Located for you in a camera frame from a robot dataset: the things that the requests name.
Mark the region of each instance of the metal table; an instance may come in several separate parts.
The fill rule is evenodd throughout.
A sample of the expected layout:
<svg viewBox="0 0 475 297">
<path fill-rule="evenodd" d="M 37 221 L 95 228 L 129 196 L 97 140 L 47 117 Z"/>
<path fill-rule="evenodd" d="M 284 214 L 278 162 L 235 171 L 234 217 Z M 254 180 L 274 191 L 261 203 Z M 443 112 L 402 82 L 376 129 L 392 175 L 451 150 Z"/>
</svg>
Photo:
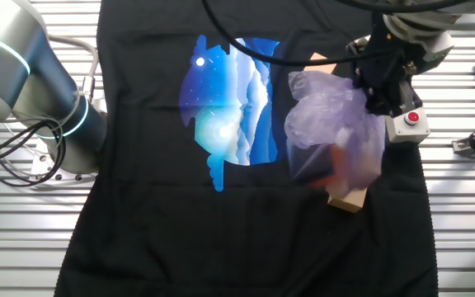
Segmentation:
<svg viewBox="0 0 475 297">
<path fill-rule="evenodd" d="M 96 45 L 100 0 L 32 2 L 43 14 L 49 33 Z M 475 32 L 455 32 L 454 37 L 456 47 L 448 58 L 413 83 L 432 128 L 420 147 L 441 297 L 475 296 L 475 160 L 454 155 L 450 145 L 451 140 L 475 131 Z M 80 83 L 91 56 L 68 45 L 53 43 L 53 47 Z M 105 106 L 100 69 L 96 78 L 96 98 L 101 98 L 96 104 Z M 24 149 L 12 159 L 19 167 L 31 168 L 32 155 Z M 92 186 L 64 186 L 64 182 L 52 181 L 49 192 L 18 191 L 0 184 L 0 297 L 52 296 L 68 240 Z"/>
</svg>

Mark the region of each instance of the black cable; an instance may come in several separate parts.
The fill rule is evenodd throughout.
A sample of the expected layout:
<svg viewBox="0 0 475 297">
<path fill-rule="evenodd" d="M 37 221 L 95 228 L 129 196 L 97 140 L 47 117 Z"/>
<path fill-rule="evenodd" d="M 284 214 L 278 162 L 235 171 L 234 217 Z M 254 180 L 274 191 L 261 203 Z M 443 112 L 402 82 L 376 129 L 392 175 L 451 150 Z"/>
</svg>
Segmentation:
<svg viewBox="0 0 475 297">
<path fill-rule="evenodd" d="M 62 165 L 62 162 L 63 162 L 63 159 L 65 158 L 65 152 L 66 152 L 65 139 L 62 137 L 61 140 L 60 140 L 59 136 L 61 134 L 59 134 L 58 131 L 55 129 L 55 127 L 53 125 L 51 125 L 49 122 L 44 122 L 44 124 L 46 124 L 47 126 L 49 126 L 52 129 L 52 133 L 53 133 L 54 138 L 56 139 L 56 142 L 57 143 L 59 143 L 59 141 L 62 142 L 60 145 L 58 145 L 57 156 L 56 156 L 56 159 L 54 161 L 54 165 L 51 168 L 51 170 L 44 177 L 42 177 L 40 180 L 38 180 L 38 181 L 29 181 L 29 180 L 25 179 L 24 177 L 18 176 L 16 173 L 14 173 L 12 170 L 10 170 L 10 168 L 6 167 L 6 165 L 5 165 L 3 167 L 5 169 L 7 169 L 7 171 L 9 171 L 14 177 L 17 177 L 18 179 L 25 182 L 26 184 L 14 184 L 14 183 L 6 181 L 2 177 L 0 177 L 0 182 L 1 183 L 5 184 L 7 186 L 12 186 L 12 187 L 36 186 L 36 185 L 39 185 L 43 182 L 47 182 L 60 169 L 60 167 Z"/>
<path fill-rule="evenodd" d="M 8 151 L 6 151 L 5 153 L 1 154 L 0 155 L 0 159 L 1 158 L 5 158 L 6 156 L 8 156 L 9 154 L 15 152 L 16 150 L 18 150 L 23 144 L 25 144 L 38 130 L 40 130 L 41 128 L 45 127 L 47 124 L 43 121 L 43 122 L 40 122 L 40 123 L 36 123 L 32 126 L 30 126 L 29 128 L 23 130 L 21 133 L 15 135 L 14 137 L 10 138 L 8 141 L 6 141 L 4 144 L 1 144 L 0 145 L 0 150 L 4 149 L 5 147 L 7 147 L 9 144 L 11 144 L 12 142 L 16 141 L 17 139 L 19 139 L 20 137 L 22 137 L 23 135 L 29 133 L 29 135 L 27 135 L 20 143 L 18 143 L 16 146 L 14 146 L 13 148 L 9 149 Z"/>
<path fill-rule="evenodd" d="M 1 167 L 3 167 L 3 169 L 5 169 L 8 173 L 13 175 L 15 178 L 23 182 L 27 182 L 27 183 L 31 182 L 30 177 L 22 177 L 19 174 L 15 173 L 9 166 L 7 166 L 6 162 L 3 161 L 2 159 L 0 159 L 0 165 Z"/>
<path fill-rule="evenodd" d="M 246 46 L 240 44 L 239 42 L 236 41 L 235 38 L 233 38 L 230 33 L 228 33 L 223 26 L 221 26 L 221 23 L 217 19 L 217 17 L 214 15 L 214 12 L 210 8 L 208 1 L 207 0 L 201 0 L 203 3 L 203 8 L 206 11 L 206 14 L 208 15 L 208 18 L 210 19 L 210 22 L 212 22 L 212 25 L 214 25 L 215 29 L 221 34 L 227 42 L 235 47 L 237 50 L 241 51 L 242 53 L 253 57 L 254 59 L 258 59 L 262 62 L 270 63 L 270 64 L 276 64 L 276 65 L 281 65 L 281 66 L 295 66 L 295 67 L 306 67 L 306 66 L 318 66 L 318 65 L 328 65 L 328 64 L 339 64 L 339 63 L 346 63 L 346 62 L 354 62 L 362 59 L 375 59 L 378 57 L 384 57 L 384 56 L 389 56 L 390 54 L 398 54 L 398 52 L 390 52 L 390 51 L 384 51 L 384 52 L 376 52 L 376 53 L 371 53 L 371 54 L 358 54 L 356 56 L 352 57 L 346 57 L 342 59 L 316 59 L 316 60 L 305 60 L 305 61 L 298 61 L 298 60 L 287 60 L 287 59 L 277 59 L 274 57 L 270 57 L 264 54 L 257 53 L 256 51 L 247 48 Z"/>
<path fill-rule="evenodd" d="M 372 12 L 382 13 L 414 13 L 414 12 L 432 12 L 438 9 L 448 8 L 469 2 L 470 0 L 441 0 L 438 2 L 417 4 L 409 6 L 392 6 L 388 4 L 373 4 L 358 0 L 335 0 L 342 4 L 349 5 L 351 7 L 357 7 Z"/>
</svg>

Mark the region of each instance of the graphic print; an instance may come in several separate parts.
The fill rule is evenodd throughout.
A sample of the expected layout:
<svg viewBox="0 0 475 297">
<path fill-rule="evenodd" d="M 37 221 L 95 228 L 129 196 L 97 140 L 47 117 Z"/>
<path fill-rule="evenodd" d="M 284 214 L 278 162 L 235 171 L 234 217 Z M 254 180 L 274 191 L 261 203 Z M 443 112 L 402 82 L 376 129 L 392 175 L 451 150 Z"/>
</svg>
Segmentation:
<svg viewBox="0 0 475 297">
<path fill-rule="evenodd" d="M 272 56 L 277 41 L 237 39 L 242 45 Z M 206 48 L 197 40 L 191 68 L 181 87 L 181 116 L 195 119 L 195 141 L 210 156 L 207 165 L 216 191 L 223 190 L 224 163 L 251 166 L 272 163 L 277 150 L 272 135 L 270 65 L 230 46 Z"/>
</svg>

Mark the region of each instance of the fabric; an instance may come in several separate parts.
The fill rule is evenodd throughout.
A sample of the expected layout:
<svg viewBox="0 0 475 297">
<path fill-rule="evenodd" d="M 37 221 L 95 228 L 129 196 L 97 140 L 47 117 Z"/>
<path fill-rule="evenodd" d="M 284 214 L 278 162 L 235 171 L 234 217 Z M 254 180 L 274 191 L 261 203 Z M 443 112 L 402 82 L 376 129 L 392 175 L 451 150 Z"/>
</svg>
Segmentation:
<svg viewBox="0 0 475 297">
<path fill-rule="evenodd" d="M 371 30 L 333 1 L 209 2 L 244 45 L 287 59 L 340 57 Z M 385 152 L 358 214 L 332 208 L 289 178 L 301 68 L 237 53 L 196 0 L 103 0 L 97 38 L 109 134 L 55 296 L 437 296 L 418 148 Z"/>
</svg>

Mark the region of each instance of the plastic bag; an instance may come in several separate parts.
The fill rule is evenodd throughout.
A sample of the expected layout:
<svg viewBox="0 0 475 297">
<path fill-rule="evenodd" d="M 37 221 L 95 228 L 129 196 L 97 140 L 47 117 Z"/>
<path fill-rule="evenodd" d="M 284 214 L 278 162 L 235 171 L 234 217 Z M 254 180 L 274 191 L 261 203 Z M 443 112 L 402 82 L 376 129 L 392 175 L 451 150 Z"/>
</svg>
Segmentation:
<svg viewBox="0 0 475 297">
<path fill-rule="evenodd" d="M 385 123 L 366 111 L 364 92 L 319 71 L 290 73 L 289 86 L 298 101 L 285 119 L 291 177 L 333 198 L 368 187 L 381 173 Z"/>
</svg>

